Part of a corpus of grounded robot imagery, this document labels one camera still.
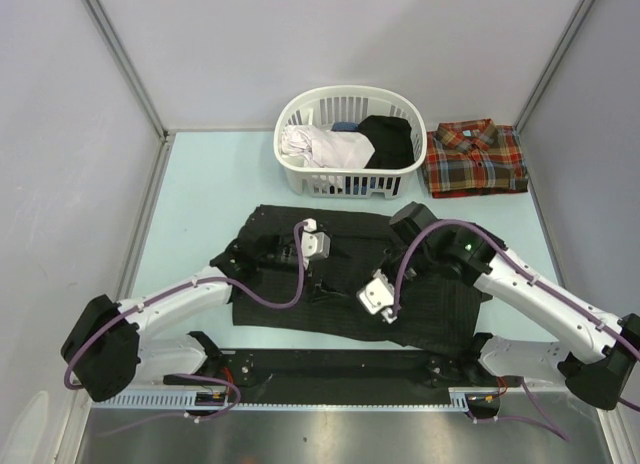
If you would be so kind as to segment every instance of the laundry basket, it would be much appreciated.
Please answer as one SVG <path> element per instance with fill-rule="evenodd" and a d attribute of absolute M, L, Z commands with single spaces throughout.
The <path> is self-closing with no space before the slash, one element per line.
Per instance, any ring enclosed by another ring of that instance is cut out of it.
<path fill-rule="evenodd" d="M 402 117 L 411 124 L 415 163 L 404 169 L 328 169 L 294 165 L 281 152 L 287 125 L 312 124 L 331 127 L 334 122 L 360 123 L 367 116 Z M 315 197 L 364 198 L 373 193 L 387 199 L 400 197 L 427 154 L 427 133 L 420 113 L 404 97 L 367 86 L 320 87 L 300 94 L 284 108 L 276 124 L 273 150 L 284 167 L 291 188 L 301 194 L 305 182 Z"/>

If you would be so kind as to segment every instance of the folded plaid shirt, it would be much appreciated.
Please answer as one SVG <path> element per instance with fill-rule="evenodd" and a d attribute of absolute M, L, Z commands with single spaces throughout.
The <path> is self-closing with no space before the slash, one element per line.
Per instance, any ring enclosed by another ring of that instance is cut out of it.
<path fill-rule="evenodd" d="M 491 119 L 429 132 L 423 172 L 436 198 L 526 192 L 529 181 L 516 131 Z"/>

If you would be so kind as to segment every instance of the black garment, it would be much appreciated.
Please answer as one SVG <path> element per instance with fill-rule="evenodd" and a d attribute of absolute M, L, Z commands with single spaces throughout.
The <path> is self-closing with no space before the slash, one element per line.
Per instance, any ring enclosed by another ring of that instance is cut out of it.
<path fill-rule="evenodd" d="M 241 245 L 258 236 L 292 236 L 293 226 L 312 217 L 331 237 L 329 258 L 311 264 L 301 301 L 292 309 L 272 310 L 240 291 L 233 294 L 233 323 L 322 332 L 361 341 L 392 341 L 458 357 L 473 337 L 482 293 L 439 276 L 403 291 L 403 308 L 393 324 L 369 315 L 356 293 L 379 267 L 385 249 L 401 245 L 389 218 L 359 212 L 260 206 L 238 236 Z M 287 302 L 295 293 L 293 270 L 264 269 L 259 284 L 249 287 L 272 302 Z"/>
<path fill-rule="evenodd" d="M 375 152 L 366 169 L 403 169 L 415 162 L 411 125 L 401 117 L 369 116 L 358 126 Z"/>

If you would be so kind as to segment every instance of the light blue tabletop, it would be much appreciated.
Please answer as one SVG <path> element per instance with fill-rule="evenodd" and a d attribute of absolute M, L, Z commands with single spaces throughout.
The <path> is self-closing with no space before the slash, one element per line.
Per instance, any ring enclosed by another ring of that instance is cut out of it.
<path fill-rule="evenodd" d="M 423 202 L 440 218 L 476 222 L 529 265 L 555 280 L 551 257 L 530 194 L 432 199 L 416 174 L 404 196 L 385 200 L 297 195 L 273 155 L 272 132 L 183 132 L 176 136 L 146 239 L 133 296 L 157 291 L 207 265 L 237 236 L 260 204 L 363 211 L 392 215 Z M 205 311 L 166 331 L 173 337 L 205 331 L 223 348 L 398 349 L 390 342 L 365 343 L 319 333 L 234 327 L 231 305 Z M 482 304 L 478 331 L 509 339 L 555 340 L 507 304 Z"/>

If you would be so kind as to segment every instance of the white wall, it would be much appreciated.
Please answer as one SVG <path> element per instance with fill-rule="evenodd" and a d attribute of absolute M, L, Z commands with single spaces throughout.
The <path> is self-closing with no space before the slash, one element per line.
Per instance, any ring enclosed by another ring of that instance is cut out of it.
<path fill-rule="evenodd" d="M 579 0 L 102 0 L 168 128 L 272 128 L 298 93 L 395 90 L 513 123 Z"/>
<path fill-rule="evenodd" d="M 159 146 L 80 0 L 0 0 L 0 142 L 0 446 L 9 459 L 45 391 L 41 462 L 68 395 L 60 346 L 115 291 Z"/>
<path fill-rule="evenodd" d="M 619 315 L 640 314 L 639 2 L 596 1 L 523 133 L 567 287 Z"/>

